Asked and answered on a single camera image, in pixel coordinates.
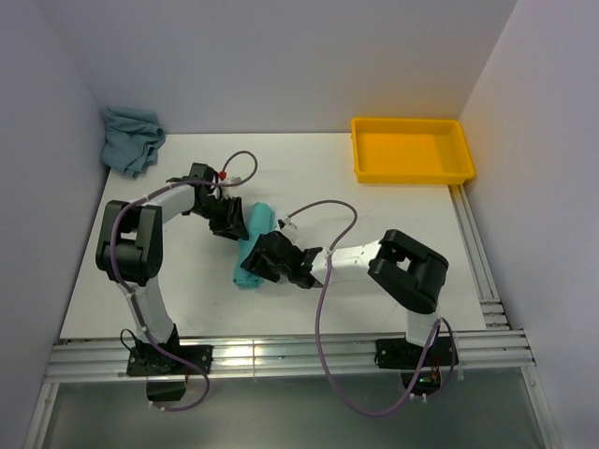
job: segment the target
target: teal cloth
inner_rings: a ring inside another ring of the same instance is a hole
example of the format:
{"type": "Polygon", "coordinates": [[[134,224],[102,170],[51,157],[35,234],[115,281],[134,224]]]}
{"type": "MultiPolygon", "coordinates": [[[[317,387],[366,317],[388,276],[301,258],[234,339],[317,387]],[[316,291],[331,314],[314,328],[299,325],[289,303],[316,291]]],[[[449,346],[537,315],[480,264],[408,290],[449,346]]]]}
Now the teal cloth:
{"type": "Polygon", "coordinates": [[[167,139],[158,117],[149,110],[108,108],[106,144],[100,160],[119,173],[136,178],[158,160],[158,149],[167,139]]]}
{"type": "Polygon", "coordinates": [[[274,220],[274,211],[268,204],[255,203],[250,210],[250,216],[247,220],[247,232],[250,235],[248,240],[237,240],[240,248],[240,254],[237,259],[237,265],[233,272],[233,282],[241,290],[250,290],[258,288],[264,282],[262,278],[252,274],[241,267],[243,262],[256,245],[258,237],[262,234],[268,234],[276,227],[274,220]]]}

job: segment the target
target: white table surface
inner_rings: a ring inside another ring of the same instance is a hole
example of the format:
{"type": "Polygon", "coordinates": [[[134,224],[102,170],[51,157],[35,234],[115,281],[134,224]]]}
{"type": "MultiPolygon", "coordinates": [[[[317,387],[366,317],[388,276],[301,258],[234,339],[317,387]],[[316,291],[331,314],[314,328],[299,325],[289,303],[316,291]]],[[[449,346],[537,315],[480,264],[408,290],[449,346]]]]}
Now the white table surface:
{"type": "MultiPolygon", "coordinates": [[[[359,212],[354,230],[340,246],[383,237],[397,228],[433,248],[449,261],[438,311],[456,330],[484,330],[485,322],[458,221],[446,186],[359,184],[353,172],[349,134],[173,135],[159,151],[158,164],[136,180],[111,171],[100,201],[61,338],[114,338],[134,328],[122,293],[95,267],[95,247],[104,206],[131,200],[185,175],[193,162],[220,169],[238,150],[254,152],[259,170],[235,190],[244,210],[256,201],[285,216],[309,202],[338,198],[359,212]]],[[[227,170],[246,176],[251,159],[240,156],[227,170]]],[[[302,246],[327,246],[351,215],[329,205],[294,219],[302,246]]],[[[176,217],[164,229],[165,257],[159,280],[168,313],[184,336],[266,336],[314,333],[319,290],[264,282],[242,291],[232,281],[237,242],[212,235],[196,215],[176,217]]],[[[334,284],[323,312],[325,333],[403,332],[404,309],[374,281],[334,284]]]]}

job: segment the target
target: glass panel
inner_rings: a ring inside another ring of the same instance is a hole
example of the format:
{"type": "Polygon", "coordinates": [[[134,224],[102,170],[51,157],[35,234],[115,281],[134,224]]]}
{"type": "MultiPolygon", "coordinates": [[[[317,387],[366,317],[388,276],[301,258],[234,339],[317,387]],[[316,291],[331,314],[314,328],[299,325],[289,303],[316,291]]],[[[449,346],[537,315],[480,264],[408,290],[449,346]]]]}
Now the glass panel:
{"type": "MultiPolygon", "coordinates": [[[[402,392],[397,372],[340,383],[371,410],[402,392]]],[[[186,397],[201,386],[194,381],[186,397]]],[[[489,449],[542,447],[542,439],[520,369],[482,369],[384,419],[349,410],[324,377],[214,380],[208,400],[182,413],[149,408],[140,383],[63,384],[44,447],[489,449]]]]}

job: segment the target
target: white wall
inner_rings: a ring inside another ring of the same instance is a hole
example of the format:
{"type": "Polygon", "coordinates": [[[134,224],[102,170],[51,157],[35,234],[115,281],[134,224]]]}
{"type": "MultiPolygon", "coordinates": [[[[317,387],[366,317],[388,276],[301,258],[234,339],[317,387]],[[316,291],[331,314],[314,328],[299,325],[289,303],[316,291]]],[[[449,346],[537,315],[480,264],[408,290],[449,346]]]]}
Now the white wall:
{"type": "Polygon", "coordinates": [[[101,104],[170,133],[458,117],[516,0],[38,0],[101,104]]]}
{"type": "Polygon", "coordinates": [[[0,446],[20,447],[105,179],[100,110],[30,0],[0,4],[0,446]]]}
{"type": "Polygon", "coordinates": [[[521,0],[461,120],[476,222],[567,447],[599,441],[599,3],[521,0]]]}

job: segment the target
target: plastic tray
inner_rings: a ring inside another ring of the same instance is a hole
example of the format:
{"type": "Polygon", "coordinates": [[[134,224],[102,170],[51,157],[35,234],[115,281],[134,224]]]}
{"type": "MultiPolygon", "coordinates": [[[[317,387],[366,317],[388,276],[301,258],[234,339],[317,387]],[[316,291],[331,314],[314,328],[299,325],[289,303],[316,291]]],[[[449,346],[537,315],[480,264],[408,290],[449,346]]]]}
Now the plastic tray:
{"type": "Polygon", "coordinates": [[[457,120],[352,120],[358,182],[462,184],[475,175],[457,120]]]}

